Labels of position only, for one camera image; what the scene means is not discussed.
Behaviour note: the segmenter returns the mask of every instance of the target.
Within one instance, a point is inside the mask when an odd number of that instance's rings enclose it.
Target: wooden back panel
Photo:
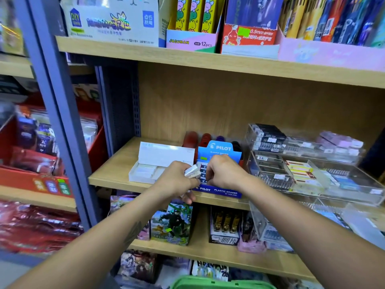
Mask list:
[[[250,122],[363,140],[385,126],[385,90],[139,62],[142,137],[182,141],[187,130],[242,139]]]

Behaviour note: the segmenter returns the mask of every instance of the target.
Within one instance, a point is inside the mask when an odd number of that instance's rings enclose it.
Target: hand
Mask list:
[[[214,155],[206,170],[206,180],[209,185],[220,188],[241,190],[241,183],[248,176],[228,155]]]
[[[156,189],[159,188],[167,197],[167,200],[181,196],[186,204],[192,204],[192,202],[195,201],[195,195],[187,191],[199,186],[201,181],[197,178],[186,178],[184,176],[184,171],[190,167],[187,163],[173,161],[170,166],[164,170],[153,187]]]

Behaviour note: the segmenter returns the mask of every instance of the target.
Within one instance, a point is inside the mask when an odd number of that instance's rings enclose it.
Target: forearm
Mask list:
[[[10,288],[95,288],[165,201],[161,190],[149,188]]]
[[[383,250],[251,175],[240,190],[325,288],[378,288],[385,283]]]

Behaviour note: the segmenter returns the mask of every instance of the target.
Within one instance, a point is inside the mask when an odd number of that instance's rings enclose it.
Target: green basket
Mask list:
[[[273,285],[254,280],[217,281],[205,277],[183,276],[170,289],[276,289]]]

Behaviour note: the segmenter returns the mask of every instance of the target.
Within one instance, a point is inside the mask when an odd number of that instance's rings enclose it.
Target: blue box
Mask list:
[[[220,196],[229,196],[233,198],[241,198],[242,194],[233,189],[224,189],[217,186],[210,186],[206,181],[206,166],[209,163],[210,159],[214,155],[224,155],[227,154],[232,160],[239,163],[241,159],[242,152],[237,152],[233,150],[233,145],[229,142],[220,142],[211,140],[207,147],[198,147],[198,159],[197,163],[201,164],[201,184],[194,188],[194,191],[202,191],[210,194],[218,194]]]

